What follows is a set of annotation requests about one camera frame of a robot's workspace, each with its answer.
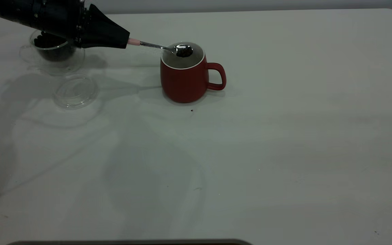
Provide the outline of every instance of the white wall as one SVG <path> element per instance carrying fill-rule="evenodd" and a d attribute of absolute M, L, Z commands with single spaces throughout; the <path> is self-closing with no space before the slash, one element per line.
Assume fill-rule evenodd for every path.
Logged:
<path fill-rule="evenodd" d="M 380 8 L 392 0 L 88 0 L 109 14 Z"/>

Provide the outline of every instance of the mug handle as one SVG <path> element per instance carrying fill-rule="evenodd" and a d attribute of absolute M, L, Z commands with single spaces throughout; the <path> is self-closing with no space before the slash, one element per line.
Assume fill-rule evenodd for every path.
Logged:
<path fill-rule="evenodd" d="M 19 49 L 19 57 L 28 64 L 33 63 L 33 48 L 31 46 L 22 46 Z"/>
<path fill-rule="evenodd" d="M 226 86 L 226 73 L 221 64 L 218 63 L 207 63 L 208 70 L 216 70 L 222 77 L 222 84 L 208 83 L 208 88 L 212 90 L 223 90 Z"/>

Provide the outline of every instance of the glass cup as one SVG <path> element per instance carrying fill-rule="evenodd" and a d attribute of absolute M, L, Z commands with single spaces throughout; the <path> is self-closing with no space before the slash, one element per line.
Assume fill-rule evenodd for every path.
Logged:
<path fill-rule="evenodd" d="M 34 44 L 34 40 L 41 34 L 41 31 L 33 32 L 30 36 L 30 45 L 20 48 L 19 56 L 25 62 L 33 64 L 51 76 L 75 72 L 83 65 L 84 49 L 75 48 L 68 42 L 51 48 L 39 48 Z"/>

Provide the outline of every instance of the pink spoon handle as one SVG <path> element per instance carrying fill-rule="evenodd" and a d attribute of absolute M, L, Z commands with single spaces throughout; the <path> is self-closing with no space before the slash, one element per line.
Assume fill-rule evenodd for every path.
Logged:
<path fill-rule="evenodd" d="M 128 39 L 128 44 L 129 45 L 140 46 L 140 40 L 130 38 L 130 39 Z"/>

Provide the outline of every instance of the spoon handle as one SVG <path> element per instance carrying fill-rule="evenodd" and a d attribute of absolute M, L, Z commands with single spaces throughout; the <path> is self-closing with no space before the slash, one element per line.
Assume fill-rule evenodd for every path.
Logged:
<path fill-rule="evenodd" d="M 151 48 L 161 48 L 161 49 L 165 49 L 165 50 L 168 50 L 171 53 L 173 53 L 173 50 L 171 50 L 170 48 L 167 48 L 165 46 L 156 45 L 156 44 L 150 44 L 150 43 L 142 42 L 140 40 L 133 39 L 133 38 L 128 39 L 128 44 L 129 45 L 135 45 L 135 46 L 151 47 Z"/>

